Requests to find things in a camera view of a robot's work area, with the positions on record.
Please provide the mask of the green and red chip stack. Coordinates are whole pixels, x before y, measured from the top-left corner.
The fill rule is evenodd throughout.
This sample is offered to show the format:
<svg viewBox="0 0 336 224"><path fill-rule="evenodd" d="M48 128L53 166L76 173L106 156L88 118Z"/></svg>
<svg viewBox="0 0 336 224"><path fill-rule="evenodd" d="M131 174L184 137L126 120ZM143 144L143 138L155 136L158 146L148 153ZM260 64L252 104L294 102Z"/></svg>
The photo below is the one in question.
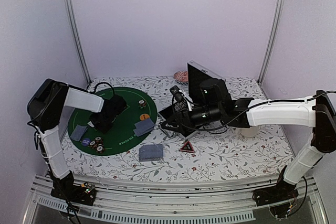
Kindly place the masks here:
<svg viewBox="0 0 336 224"><path fill-rule="evenodd" d="M103 153L104 152L104 142L102 137L95 137L90 143L89 147L93 150L95 150L97 153Z"/></svg>

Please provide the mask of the orange big blind button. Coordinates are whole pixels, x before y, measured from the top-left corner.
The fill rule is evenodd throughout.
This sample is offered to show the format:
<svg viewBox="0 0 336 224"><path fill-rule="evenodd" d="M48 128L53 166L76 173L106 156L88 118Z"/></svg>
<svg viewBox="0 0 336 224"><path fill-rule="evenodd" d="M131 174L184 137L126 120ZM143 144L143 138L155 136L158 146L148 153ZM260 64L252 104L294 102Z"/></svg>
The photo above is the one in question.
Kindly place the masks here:
<svg viewBox="0 0 336 224"><path fill-rule="evenodd" d="M150 116L147 113L143 113L143 114L140 115L140 120L141 121L144 121L144 120L149 119L149 118L150 118Z"/></svg>

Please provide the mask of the single playing card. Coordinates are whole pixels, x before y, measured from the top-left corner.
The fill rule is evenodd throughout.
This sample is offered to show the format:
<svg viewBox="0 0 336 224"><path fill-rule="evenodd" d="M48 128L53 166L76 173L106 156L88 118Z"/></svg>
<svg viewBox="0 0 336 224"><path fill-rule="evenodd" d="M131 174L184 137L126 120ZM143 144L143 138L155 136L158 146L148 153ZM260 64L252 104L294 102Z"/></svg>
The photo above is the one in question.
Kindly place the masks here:
<svg viewBox="0 0 336 224"><path fill-rule="evenodd" d="M153 128L155 126L155 123L150 118L148 118L143 121L137 122L134 126L137 130L145 131Z"/></svg>

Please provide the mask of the small green chip stack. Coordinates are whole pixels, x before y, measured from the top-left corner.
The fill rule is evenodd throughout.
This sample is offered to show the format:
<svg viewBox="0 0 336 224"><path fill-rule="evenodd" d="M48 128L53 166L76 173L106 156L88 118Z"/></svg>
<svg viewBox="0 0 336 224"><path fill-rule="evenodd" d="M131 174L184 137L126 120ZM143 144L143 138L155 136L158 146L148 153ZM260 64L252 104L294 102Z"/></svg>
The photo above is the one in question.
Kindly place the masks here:
<svg viewBox="0 0 336 224"><path fill-rule="evenodd" d="M138 101L138 106L140 109L145 109L147 106L147 102L145 100L139 100Z"/></svg>

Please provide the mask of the blue playing card deck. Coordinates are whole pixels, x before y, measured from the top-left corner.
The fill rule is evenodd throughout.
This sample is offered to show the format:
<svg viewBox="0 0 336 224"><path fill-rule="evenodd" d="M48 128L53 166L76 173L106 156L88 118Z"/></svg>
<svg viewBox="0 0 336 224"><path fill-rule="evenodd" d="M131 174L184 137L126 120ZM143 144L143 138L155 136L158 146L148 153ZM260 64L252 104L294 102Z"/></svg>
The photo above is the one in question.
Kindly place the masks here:
<svg viewBox="0 0 336 224"><path fill-rule="evenodd" d="M163 158L163 145L161 144L150 144L143 145L139 149L139 161L159 161Z"/></svg>

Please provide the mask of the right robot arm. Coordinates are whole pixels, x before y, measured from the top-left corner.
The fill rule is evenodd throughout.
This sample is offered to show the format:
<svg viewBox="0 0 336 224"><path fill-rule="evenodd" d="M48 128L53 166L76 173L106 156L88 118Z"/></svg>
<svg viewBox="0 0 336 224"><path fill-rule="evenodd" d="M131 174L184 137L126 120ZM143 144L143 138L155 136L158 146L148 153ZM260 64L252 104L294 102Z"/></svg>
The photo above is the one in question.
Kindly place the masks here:
<svg viewBox="0 0 336 224"><path fill-rule="evenodd" d="M225 81L207 79L199 85L202 102L192 108L173 111L161 128L173 132L202 130L204 124L221 121L223 127L251 128L261 125L301 125L312 128L312 137L279 175L271 196L284 200L298 181L327 153L335 151L335 109L328 92L297 99L232 100Z"/></svg>

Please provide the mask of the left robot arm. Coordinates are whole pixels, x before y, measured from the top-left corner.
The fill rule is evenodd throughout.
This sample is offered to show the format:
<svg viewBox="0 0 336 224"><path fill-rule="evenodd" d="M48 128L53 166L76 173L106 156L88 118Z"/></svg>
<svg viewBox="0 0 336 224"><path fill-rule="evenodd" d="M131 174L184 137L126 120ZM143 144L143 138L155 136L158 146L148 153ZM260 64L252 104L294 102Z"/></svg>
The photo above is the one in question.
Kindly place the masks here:
<svg viewBox="0 0 336 224"><path fill-rule="evenodd" d="M27 106L30 120L27 125L36 130L36 144L41 147L51 172L54 187L67 200L78 195L73 174L67 166L59 139L59 122L64 107L90 111L93 127L108 132L116 119L127 107L125 99L112 94L109 99L67 83L46 79L33 95Z"/></svg>

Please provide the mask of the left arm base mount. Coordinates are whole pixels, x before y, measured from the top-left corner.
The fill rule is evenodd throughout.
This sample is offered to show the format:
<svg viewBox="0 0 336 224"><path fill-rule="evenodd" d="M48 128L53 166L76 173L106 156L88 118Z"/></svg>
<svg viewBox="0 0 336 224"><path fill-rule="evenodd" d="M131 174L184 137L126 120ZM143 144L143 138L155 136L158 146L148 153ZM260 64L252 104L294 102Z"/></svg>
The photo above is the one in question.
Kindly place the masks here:
<svg viewBox="0 0 336 224"><path fill-rule="evenodd" d="M84 182L81 185L75 185L72 180L56 180L53 182L51 196L69 202L82 205L93 206L96 198L95 184Z"/></svg>

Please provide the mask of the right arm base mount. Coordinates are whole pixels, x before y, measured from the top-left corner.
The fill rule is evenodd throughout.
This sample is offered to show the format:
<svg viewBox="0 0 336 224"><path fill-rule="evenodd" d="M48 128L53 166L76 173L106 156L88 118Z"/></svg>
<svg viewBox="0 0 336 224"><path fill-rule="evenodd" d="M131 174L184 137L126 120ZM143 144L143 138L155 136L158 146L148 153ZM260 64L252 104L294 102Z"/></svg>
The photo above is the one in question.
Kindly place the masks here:
<svg viewBox="0 0 336 224"><path fill-rule="evenodd" d="M254 190L252 199L256 202L257 206L263 206L289 199L295 200L298 195L296 185L291 185L285 181L278 181L274 186ZM292 207L293 204L287 202L270 207L269 210L274 217L284 218L290 214Z"/></svg>

